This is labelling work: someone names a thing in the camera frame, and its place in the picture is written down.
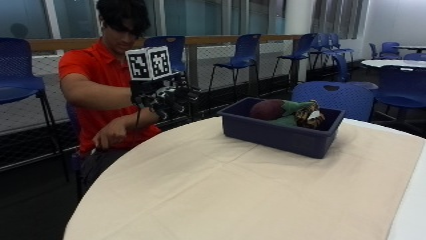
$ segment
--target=toy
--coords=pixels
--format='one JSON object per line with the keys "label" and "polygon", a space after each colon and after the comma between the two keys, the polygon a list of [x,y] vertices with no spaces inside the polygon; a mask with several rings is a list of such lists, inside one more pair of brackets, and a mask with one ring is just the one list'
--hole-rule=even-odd
{"label": "toy", "polygon": [[313,129],[325,120],[315,100],[301,103],[280,99],[264,100],[252,107],[250,117],[269,121],[272,124]]}

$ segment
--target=chair back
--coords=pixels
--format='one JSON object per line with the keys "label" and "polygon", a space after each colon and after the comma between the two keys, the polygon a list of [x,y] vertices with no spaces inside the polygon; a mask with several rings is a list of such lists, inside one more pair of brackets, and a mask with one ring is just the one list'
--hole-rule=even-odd
{"label": "chair back", "polygon": [[395,46],[399,46],[399,43],[397,43],[397,42],[383,42],[382,43],[381,54],[395,54],[395,55],[399,55],[398,48],[394,48]]}
{"label": "chair back", "polygon": [[33,77],[32,52],[27,40],[0,38],[0,77]]}
{"label": "chair back", "polygon": [[65,108],[67,108],[67,115],[68,115],[68,118],[69,118],[72,130],[73,130],[73,132],[76,134],[76,137],[78,139],[80,123],[78,123],[78,119],[77,119],[76,108],[68,102],[65,103]]}
{"label": "chair back", "polygon": [[322,51],[323,48],[331,50],[330,35],[326,33],[318,33],[314,40],[311,41],[310,47],[317,51]]}
{"label": "chair back", "polygon": [[341,44],[339,44],[339,39],[338,39],[337,33],[330,33],[329,36],[330,36],[330,40],[331,40],[331,47],[339,49]]}
{"label": "chair back", "polygon": [[261,39],[261,34],[241,35],[236,43],[236,53],[230,58],[230,63],[238,65],[244,62],[256,62],[257,47]]}
{"label": "chair back", "polygon": [[185,49],[185,36],[157,36],[146,38],[144,47],[162,47],[169,50],[170,67],[173,71],[185,72],[185,64],[182,62]]}
{"label": "chair back", "polygon": [[375,44],[374,43],[369,43],[370,48],[371,48],[371,59],[377,59],[377,48],[375,48]]}
{"label": "chair back", "polygon": [[303,56],[309,50],[313,40],[315,39],[315,33],[307,33],[302,35],[301,39],[298,40],[298,47],[294,52],[294,56]]}
{"label": "chair back", "polygon": [[403,60],[426,61],[426,53],[409,53]]}
{"label": "chair back", "polygon": [[291,101],[310,100],[318,102],[319,109],[323,107],[345,110],[346,118],[365,122],[370,119],[374,95],[363,87],[339,82],[306,82],[295,86]]}
{"label": "chair back", "polygon": [[395,106],[426,106],[426,68],[383,66],[379,69],[377,97]]}
{"label": "chair back", "polygon": [[334,54],[333,60],[335,62],[335,66],[337,66],[337,70],[338,70],[338,74],[337,74],[338,82],[345,83],[350,79],[350,74],[347,72],[346,59],[345,59],[343,55]]}

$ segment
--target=orange shirt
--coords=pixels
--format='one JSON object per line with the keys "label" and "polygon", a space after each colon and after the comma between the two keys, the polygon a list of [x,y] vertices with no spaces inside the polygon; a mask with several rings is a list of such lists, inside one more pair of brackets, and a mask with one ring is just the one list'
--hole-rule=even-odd
{"label": "orange shirt", "polygon": [[[121,64],[109,53],[101,40],[90,48],[73,50],[65,53],[59,62],[59,76],[63,79],[68,74],[78,73],[96,83],[130,87],[130,73],[128,64]],[[80,131],[80,153],[85,155],[94,148],[92,141],[96,133],[117,117],[137,112],[136,106],[117,110],[96,111],[76,108]],[[150,125],[140,131],[128,132],[125,140],[112,146],[114,149],[132,149],[137,144],[160,133],[157,126]]]}

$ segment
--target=blue tray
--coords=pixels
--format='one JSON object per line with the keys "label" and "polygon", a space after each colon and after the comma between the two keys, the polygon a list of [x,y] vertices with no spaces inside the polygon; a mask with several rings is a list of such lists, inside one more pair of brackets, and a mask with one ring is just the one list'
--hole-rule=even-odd
{"label": "blue tray", "polygon": [[323,158],[335,138],[345,111],[319,106],[325,121],[318,129],[278,126],[250,118],[253,105],[264,100],[248,97],[218,112],[222,116],[224,134],[307,157]]}

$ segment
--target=sleeve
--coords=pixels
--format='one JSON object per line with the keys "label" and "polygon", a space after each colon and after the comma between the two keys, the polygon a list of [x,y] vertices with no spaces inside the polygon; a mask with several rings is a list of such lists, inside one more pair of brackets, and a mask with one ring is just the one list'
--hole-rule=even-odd
{"label": "sleeve", "polygon": [[59,78],[63,79],[71,73],[78,73],[90,79],[90,63],[93,62],[89,53],[73,50],[64,54],[59,61]]}

